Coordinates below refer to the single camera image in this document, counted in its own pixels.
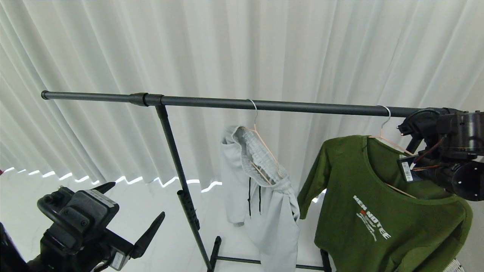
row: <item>black drawstring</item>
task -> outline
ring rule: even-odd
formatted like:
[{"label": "black drawstring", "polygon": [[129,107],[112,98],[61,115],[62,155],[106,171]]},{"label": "black drawstring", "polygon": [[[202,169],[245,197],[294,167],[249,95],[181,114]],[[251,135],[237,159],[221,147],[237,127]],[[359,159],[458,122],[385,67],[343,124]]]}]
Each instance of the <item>black drawstring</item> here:
[{"label": "black drawstring", "polygon": [[251,214],[250,214],[250,177],[249,177],[249,199],[247,201],[249,201],[249,217],[251,217]]},{"label": "black drawstring", "polygon": [[259,214],[261,214],[260,213],[260,185],[259,185]]}]

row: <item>white floor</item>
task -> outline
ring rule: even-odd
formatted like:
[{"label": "white floor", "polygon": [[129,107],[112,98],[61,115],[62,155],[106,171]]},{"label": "white floor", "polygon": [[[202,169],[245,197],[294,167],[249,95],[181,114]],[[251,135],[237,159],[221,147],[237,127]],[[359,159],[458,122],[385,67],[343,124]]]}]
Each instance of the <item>white floor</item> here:
[{"label": "white floor", "polygon": [[[56,191],[58,186],[73,191],[94,187],[90,180],[76,182],[73,178],[59,181],[56,176],[42,178],[41,174],[10,171],[0,176],[0,221],[4,224],[18,250],[26,260],[40,253],[39,242],[43,232],[52,224],[37,208],[42,196]],[[201,236],[210,256],[216,236],[221,236],[219,255],[258,259],[257,249],[248,240],[243,227],[237,228],[226,221],[221,186],[199,193],[199,184],[190,184],[192,198],[201,222]],[[160,183],[143,181],[126,184],[119,182],[108,195],[120,205],[120,211],[108,228],[134,243],[161,211],[166,218],[145,255],[130,260],[122,271],[202,272],[202,257],[181,209],[176,192],[176,181],[165,188]],[[298,264],[321,266],[319,249],[314,245],[314,234],[322,199],[312,203],[308,219],[301,220]],[[458,255],[468,272],[484,267],[484,202],[471,203],[474,220],[466,245]],[[218,261],[217,272],[261,272],[257,264]],[[297,272],[310,271],[297,269]]]}]

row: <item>clothes hanger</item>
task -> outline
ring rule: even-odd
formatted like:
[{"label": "clothes hanger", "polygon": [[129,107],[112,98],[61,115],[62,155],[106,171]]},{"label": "clothes hanger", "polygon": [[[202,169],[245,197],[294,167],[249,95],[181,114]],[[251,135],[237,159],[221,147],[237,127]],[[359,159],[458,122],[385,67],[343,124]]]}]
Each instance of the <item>clothes hanger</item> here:
[{"label": "clothes hanger", "polygon": [[[382,106],[382,107],[384,107],[384,108],[385,108],[385,109],[388,111],[388,119],[387,119],[385,122],[383,122],[383,124],[381,124],[381,128],[380,128],[380,136],[370,136],[369,138],[376,138],[376,139],[381,139],[381,140],[384,140],[384,141],[386,141],[386,142],[390,143],[391,145],[393,145],[394,147],[399,148],[400,150],[402,150],[402,151],[403,151],[403,152],[405,152],[406,154],[409,154],[410,156],[413,156],[413,155],[414,155],[413,153],[409,152],[409,151],[408,151],[408,150],[406,150],[405,148],[403,148],[403,147],[401,147],[401,146],[397,145],[396,143],[394,143],[394,142],[390,141],[389,139],[387,139],[387,138],[385,138],[385,137],[383,136],[383,126],[384,126],[386,123],[388,123],[388,121],[390,121],[390,118],[392,117],[392,113],[391,113],[391,111],[390,111],[390,109],[389,109],[388,107],[386,107],[386,106]],[[411,198],[415,198],[415,199],[417,199],[416,197],[412,196],[411,194],[406,193],[406,192],[404,192],[404,191],[402,191],[402,190],[400,190],[400,189],[398,189],[398,188],[396,188],[396,187],[393,187],[393,186],[391,186],[390,184],[388,184],[388,183],[386,183],[386,182],[385,182],[385,184],[386,184],[388,187],[390,187],[390,188],[394,189],[394,190],[395,190],[395,191],[397,191],[397,192],[400,192],[400,193],[402,193],[402,194],[404,194],[404,195],[406,195],[406,196],[409,196],[409,197],[411,197]]]},{"label": "clothes hanger", "polygon": [[[276,158],[274,157],[274,155],[272,154],[271,150],[267,147],[266,143],[264,142],[264,140],[262,139],[262,137],[260,136],[259,132],[257,131],[257,126],[256,126],[256,121],[257,121],[257,116],[258,116],[258,110],[257,110],[257,106],[256,106],[256,103],[254,103],[254,101],[252,101],[251,99],[247,99],[249,100],[250,102],[252,102],[252,104],[254,105],[254,109],[256,110],[256,116],[254,117],[254,129],[249,129],[249,128],[246,128],[246,127],[243,127],[244,129],[248,130],[248,131],[252,131],[254,132],[257,137],[259,138],[260,142],[264,145],[264,147],[266,148],[266,150],[269,152],[269,154],[271,155],[272,159],[274,160],[276,166],[277,166],[277,174],[283,178],[282,174],[280,173],[279,171],[279,162],[276,160]],[[262,173],[262,171],[254,164],[254,162],[250,162],[252,164],[252,166],[259,172],[259,174],[261,174],[261,176],[266,180],[266,182],[269,184],[269,185],[273,185],[267,178],[266,178],[266,175],[264,175]]]}]

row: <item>white curtain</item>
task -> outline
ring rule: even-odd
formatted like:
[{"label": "white curtain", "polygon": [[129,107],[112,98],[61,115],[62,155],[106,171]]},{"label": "white curtain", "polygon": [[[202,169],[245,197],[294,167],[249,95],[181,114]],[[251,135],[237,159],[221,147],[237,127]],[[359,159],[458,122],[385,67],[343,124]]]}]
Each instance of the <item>white curtain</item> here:
[{"label": "white curtain", "polygon": [[[484,1],[1,1],[6,169],[128,182],[176,173],[154,108],[42,90],[483,110]],[[217,180],[224,125],[254,112],[168,107],[188,179]],[[405,144],[394,118],[385,135]],[[260,111],[298,187],[321,143],[383,117]]]}]

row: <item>garment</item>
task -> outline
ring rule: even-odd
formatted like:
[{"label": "garment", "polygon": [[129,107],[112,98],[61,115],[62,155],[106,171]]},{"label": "garment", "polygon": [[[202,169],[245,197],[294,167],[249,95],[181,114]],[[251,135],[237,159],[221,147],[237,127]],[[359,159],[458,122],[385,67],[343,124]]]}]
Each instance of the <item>garment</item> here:
[{"label": "garment", "polygon": [[339,272],[439,272],[464,244],[470,206],[431,181],[405,182],[399,154],[358,135],[321,147],[298,203],[304,219],[311,200],[327,188],[315,244],[330,253]]},{"label": "garment", "polygon": [[[262,178],[251,161],[273,185]],[[263,270],[294,272],[300,212],[286,170],[282,166],[278,169],[255,133],[229,126],[222,135],[221,175],[227,219],[237,226],[245,225],[260,251]]]}]

